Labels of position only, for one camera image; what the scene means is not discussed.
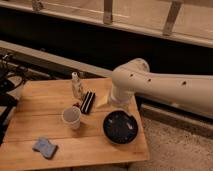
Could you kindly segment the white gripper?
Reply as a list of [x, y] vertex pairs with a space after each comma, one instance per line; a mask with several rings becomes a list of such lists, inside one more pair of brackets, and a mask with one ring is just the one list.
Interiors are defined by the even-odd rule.
[[127, 110], [129, 108], [132, 96], [132, 92], [112, 90], [110, 92], [110, 102], [112, 105], [118, 108], [123, 108], [124, 110]]

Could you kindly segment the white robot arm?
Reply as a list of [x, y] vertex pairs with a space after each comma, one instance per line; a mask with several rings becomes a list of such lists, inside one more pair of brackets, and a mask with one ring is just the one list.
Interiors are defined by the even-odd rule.
[[113, 70], [109, 97], [128, 104], [134, 93], [213, 119], [213, 76], [151, 73], [148, 63], [136, 58]]

